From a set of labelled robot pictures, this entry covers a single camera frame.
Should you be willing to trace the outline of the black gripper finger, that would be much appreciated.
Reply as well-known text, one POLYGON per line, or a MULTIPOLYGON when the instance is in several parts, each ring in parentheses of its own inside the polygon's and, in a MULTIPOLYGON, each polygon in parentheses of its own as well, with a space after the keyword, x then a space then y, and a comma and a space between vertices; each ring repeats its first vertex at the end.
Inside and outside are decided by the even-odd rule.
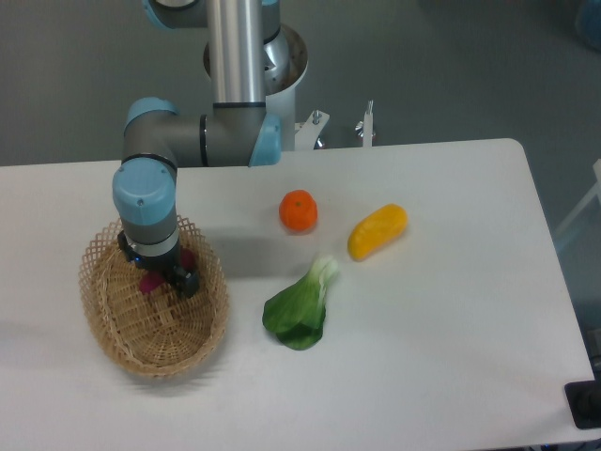
POLYGON ((188 271, 176 265, 169 274, 169 283, 179 294, 190 299, 199 289, 200 279, 196 270, 188 271))
POLYGON ((124 230, 121 230, 117 235, 117 244, 119 250, 126 258, 128 262, 133 262, 136 259, 136 254, 128 242, 127 236, 124 230))

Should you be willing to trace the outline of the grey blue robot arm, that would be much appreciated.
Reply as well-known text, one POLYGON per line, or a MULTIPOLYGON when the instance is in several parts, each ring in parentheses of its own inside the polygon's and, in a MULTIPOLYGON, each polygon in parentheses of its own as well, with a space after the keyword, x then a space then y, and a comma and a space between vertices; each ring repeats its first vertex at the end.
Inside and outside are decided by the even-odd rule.
POLYGON ((184 266, 177 224, 177 171, 181 167, 272 165, 282 152, 282 122, 267 110, 267 48, 285 38, 277 1, 145 1, 161 29, 207 28, 210 115, 182 117, 170 101, 143 98, 128 112, 121 165, 112 182, 122 231, 121 252, 139 269, 158 273, 192 297, 200 285, 184 266))

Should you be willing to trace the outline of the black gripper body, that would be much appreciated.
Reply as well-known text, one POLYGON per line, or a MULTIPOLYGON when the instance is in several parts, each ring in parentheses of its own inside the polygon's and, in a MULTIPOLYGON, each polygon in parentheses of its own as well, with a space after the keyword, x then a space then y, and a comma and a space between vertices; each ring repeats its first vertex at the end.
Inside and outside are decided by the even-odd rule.
POLYGON ((180 243, 177 242, 167 253, 157 257, 142 255, 130 245, 129 260, 137 269, 157 272, 166 282, 174 285, 177 282, 177 272, 180 267, 180 243))

